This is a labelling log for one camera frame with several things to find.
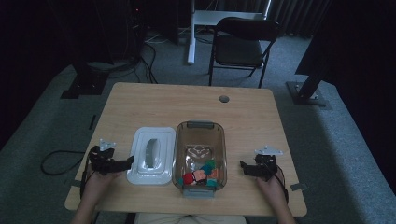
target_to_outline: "gray carpet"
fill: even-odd
[[[210,39],[210,35],[200,35]],[[154,39],[156,49],[152,72],[159,83],[207,85],[209,44],[197,42],[194,65],[187,65],[186,39],[179,46]],[[294,72],[309,39],[280,37],[273,46],[263,87],[273,91],[290,151],[301,183],[307,185],[304,198],[308,213],[299,223],[396,223],[396,200],[381,175],[353,119],[333,85],[322,82],[318,90],[328,107],[295,105],[287,81],[304,82]],[[144,47],[149,63],[153,52]],[[106,68],[108,65],[93,63]],[[256,88],[259,71],[246,78],[243,71],[215,70],[213,85]],[[140,63],[135,71],[110,75],[100,96],[60,99],[69,88],[75,71],[66,67],[55,77],[21,127],[0,152],[0,223],[68,223],[73,212],[64,200],[77,168],[64,175],[44,175],[40,162],[54,150],[83,152],[94,130],[114,83],[146,82]],[[46,169],[62,171],[81,158],[81,154],[52,157]],[[126,215],[103,212],[97,223],[123,223]],[[250,223],[276,223],[272,217],[249,217]]]

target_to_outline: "small round object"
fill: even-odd
[[[220,98],[219,98],[219,100],[220,100],[222,103],[228,103],[228,102],[230,101],[230,97],[228,97],[228,96],[226,96],[226,95],[221,95]]]

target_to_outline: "white desk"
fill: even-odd
[[[191,38],[190,38],[188,63],[194,64],[195,61],[195,25],[216,25],[221,19],[226,17],[239,17],[245,19],[265,20],[268,14],[268,8],[270,4],[271,4],[271,0],[267,0],[263,13],[205,11],[205,10],[195,10],[195,0],[191,0]]]

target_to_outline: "chair backrest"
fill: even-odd
[[[279,36],[279,24],[276,21],[226,17],[218,22],[215,32],[215,35],[225,32],[241,39],[274,42]]]

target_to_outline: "person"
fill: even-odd
[[[85,185],[84,193],[78,209],[71,220],[71,224],[89,224],[92,222],[92,214],[95,206],[99,204],[101,198],[106,193],[111,182],[121,175],[113,173],[101,175],[93,172],[91,166],[88,167],[88,180]],[[281,181],[283,175],[276,173]],[[263,197],[272,206],[278,224],[295,224],[294,217],[288,207],[283,189],[275,178],[267,182],[256,177],[256,183]],[[177,214],[136,214],[136,224],[141,223],[246,223],[245,219],[240,216],[186,216]]]

